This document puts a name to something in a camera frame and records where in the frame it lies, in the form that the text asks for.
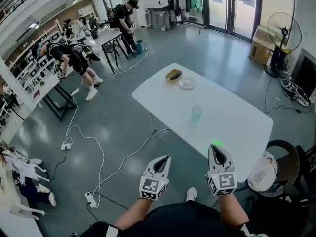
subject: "white table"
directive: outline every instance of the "white table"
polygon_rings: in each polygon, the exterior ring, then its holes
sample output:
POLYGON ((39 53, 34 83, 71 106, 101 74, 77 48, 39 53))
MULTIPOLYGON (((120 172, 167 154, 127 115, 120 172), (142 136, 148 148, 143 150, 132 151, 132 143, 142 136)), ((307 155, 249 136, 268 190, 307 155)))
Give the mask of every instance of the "white table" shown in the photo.
POLYGON ((233 157, 238 182, 246 180, 270 137, 271 118, 230 91, 175 63, 146 80, 132 96, 150 116, 156 116, 206 158, 213 139, 220 140, 233 157), (165 75, 172 69, 193 78, 196 87, 184 90, 178 83, 167 83, 165 75), (203 113, 199 122, 193 123, 191 107, 196 104, 203 106, 203 113))
MULTIPOLYGON (((108 54, 107 54, 106 49, 105 49, 105 45, 110 43, 111 41, 113 41, 113 50, 115 50, 114 42, 116 42, 118 44, 118 46, 120 47, 120 49, 122 50, 122 52, 125 55, 125 57, 128 59, 128 56, 126 55, 125 51, 123 50, 122 46, 120 45, 120 43, 118 41, 118 37, 119 36, 124 38, 122 32, 103 30, 101 32, 98 32, 98 38, 97 39, 94 39, 94 40, 87 39, 87 40, 84 41, 84 44, 86 44, 86 45, 102 47, 102 50, 103 50, 103 52, 105 54, 105 57, 107 58, 107 61, 108 61, 109 65, 110 65, 110 68, 111 68, 113 74, 115 74, 114 67, 113 67, 113 65, 110 62, 110 59, 109 59, 108 54)), ((133 50, 131 48, 130 48, 130 51, 135 57, 135 54, 133 53, 133 50)), ((114 51, 114 55, 115 55, 116 65, 118 66, 118 62, 117 62, 117 57, 116 57, 115 51, 114 51)))

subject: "glass door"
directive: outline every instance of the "glass door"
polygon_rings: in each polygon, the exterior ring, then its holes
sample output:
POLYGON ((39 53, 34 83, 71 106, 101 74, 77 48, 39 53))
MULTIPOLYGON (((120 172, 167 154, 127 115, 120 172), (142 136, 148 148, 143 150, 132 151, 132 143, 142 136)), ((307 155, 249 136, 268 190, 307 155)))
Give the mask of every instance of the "glass door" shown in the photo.
POLYGON ((251 42, 260 24, 262 0, 207 0, 209 28, 251 42))

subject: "person wearing vr headset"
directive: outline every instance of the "person wearing vr headset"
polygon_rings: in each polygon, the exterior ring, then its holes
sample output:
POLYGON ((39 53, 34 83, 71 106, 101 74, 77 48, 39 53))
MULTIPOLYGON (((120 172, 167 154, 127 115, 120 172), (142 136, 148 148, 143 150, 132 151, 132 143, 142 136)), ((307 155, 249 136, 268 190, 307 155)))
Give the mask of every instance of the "person wearing vr headset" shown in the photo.
POLYGON ((122 40, 128 54, 131 53, 129 48, 130 46, 132 47, 132 49, 136 50, 133 33, 131 31, 132 23, 130 20, 130 15, 133 14, 133 9, 137 8, 137 4, 137 0, 129 0, 127 4, 119 7, 114 13, 115 26, 119 27, 124 36, 122 40))
POLYGON ((89 67, 88 61, 82 53, 76 52, 65 44, 35 44, 32 48, 32 55, 35 59, 44 55, 54 58, 59 62, 63 62, 63 70, 61 72, 60 80, 65 78, 65 72, 68 66, 82 76, 84 82, 89 86, 90 91, 86 97, 86 101, 91 100, 98 92, 94 85, 101 84, 103 80, 99 78, 96 72, 89 67))

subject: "black t-shirt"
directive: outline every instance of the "black t-shirt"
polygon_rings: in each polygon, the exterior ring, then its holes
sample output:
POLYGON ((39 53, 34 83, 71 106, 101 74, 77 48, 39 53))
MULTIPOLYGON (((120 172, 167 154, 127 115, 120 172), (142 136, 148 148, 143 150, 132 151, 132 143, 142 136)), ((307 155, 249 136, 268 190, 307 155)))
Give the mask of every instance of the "black t-shirt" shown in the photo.
MULTIPOLYGON (((96 223, 80 237, 108 236, 107 223, 96 223)), ((250 233, 262 229, 252 227, 250 233)), ((113 237, 245 237, 242 230, 230 228, 221 221, 220 213, 199 203, 181 203, 159 207, 143 221, 130 228, 118 230, 113 237)))
POLYGON ((119 27, 121 25, 120 19, 125 19, 125 22, 128 27, 130 27, 129 16, 133 14, 133 10, 128 11, 126 5, 119 7, 114 13, 114 22, 119 27))
POLYGON ((60 59, 63 54, 70 55, 74 53, 69 47, 67 47, 64 44, 62 45, 48 44, 46 47, 47 47, 47 55, 55 58, 56 60, 60 62, 63 62, 63 60, 60 59))

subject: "person bending over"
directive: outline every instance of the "person bending over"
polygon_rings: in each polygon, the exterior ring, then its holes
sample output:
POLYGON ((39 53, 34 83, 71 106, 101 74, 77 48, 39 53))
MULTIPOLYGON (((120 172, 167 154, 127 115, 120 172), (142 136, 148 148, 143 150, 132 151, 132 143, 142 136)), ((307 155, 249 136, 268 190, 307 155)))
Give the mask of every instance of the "person bending over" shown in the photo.
POLYGON ((133 14, 133 9, 137 8, 137 4, 137 0, 129 0, 127 4, 119 7, 114 13, 115 26, 119 27, 123 34, 124 38, 122 38, 122 40, 128 54, 131 53, 130 47, 136 50, 133 34, 131 32, 132 22, 130 20, 130 15, 133 14))
POLYGON ((95 71, 89 67, 88 61, 85 57, 81 53, 73 51, 65 44, 35 44, 32 48, 32 55, 35 59, 47 55, 59 62, 63 62, 64 67, 61 72, 61 79, 65 77, 67 67, 72 66, 73 70, 82 76, 84 82, 90 88, 86 101, 91 100, 98 92, 97 89, 94 88, 94 85, 98 85, 103 82, 103 80, 97 76, 95 71))
POLYGON ((66 24, 70 26, 75 34, 75 39, 78 43, 84 42, 87 38, 85 37, 85 26, 79 20, 71 20, 70 18, 66 20, 66 24))
POLYGON ((141 198, 114 224, 93 224, 80 237, 266 237, 259 222, 249 218, 233 194, 219 196, 221 213, 195 202, 195 188, 189 188, 185 203, 156 208, 141 198))

